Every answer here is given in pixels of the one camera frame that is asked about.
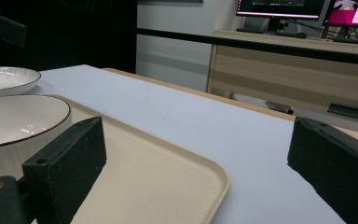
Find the black partition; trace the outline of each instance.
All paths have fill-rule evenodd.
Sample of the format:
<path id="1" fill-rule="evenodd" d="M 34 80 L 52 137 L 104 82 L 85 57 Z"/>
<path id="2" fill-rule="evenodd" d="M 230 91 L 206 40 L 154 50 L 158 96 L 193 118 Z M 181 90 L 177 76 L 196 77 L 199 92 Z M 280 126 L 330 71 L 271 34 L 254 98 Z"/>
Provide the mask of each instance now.
<path id="1" fill-rule="evenodd" d="M 137 1 L 0 0 L 0 15 L 27 27 L 25 46 L 0 39 L 0 66 L 34 70 L 89 64 L 135 72 Z"/>

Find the white bowl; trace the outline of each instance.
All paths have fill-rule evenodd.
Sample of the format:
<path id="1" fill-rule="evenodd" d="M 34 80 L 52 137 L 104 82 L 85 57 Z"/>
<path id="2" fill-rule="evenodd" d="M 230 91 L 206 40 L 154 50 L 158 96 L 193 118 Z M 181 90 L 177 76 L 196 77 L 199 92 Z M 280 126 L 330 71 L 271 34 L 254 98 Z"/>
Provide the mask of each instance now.
<path id="1" fill-rule="evenodd" d="M 50 96 L 0 97 L 0 176 L 23 176 L 21 165 L 71 126 L 71 108 Z"/>
<path id="2" fill-rule="evenodd" d="M 40 73 L 18 67 L 0 67 L 0 96 L 19 95 L 36 86 Z"/>

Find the tray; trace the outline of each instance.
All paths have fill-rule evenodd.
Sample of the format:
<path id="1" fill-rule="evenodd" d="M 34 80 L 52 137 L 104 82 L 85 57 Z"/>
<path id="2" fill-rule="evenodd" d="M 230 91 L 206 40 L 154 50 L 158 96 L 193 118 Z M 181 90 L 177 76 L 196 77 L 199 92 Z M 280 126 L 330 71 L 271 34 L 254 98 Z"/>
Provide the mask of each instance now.
<path id="1" fill-rule="evenodd" d="M 73 223 L 209 223 L 229 176 L 218 163 L 61 96 L 73 122 L 103 118 L 107 164 Z"/>

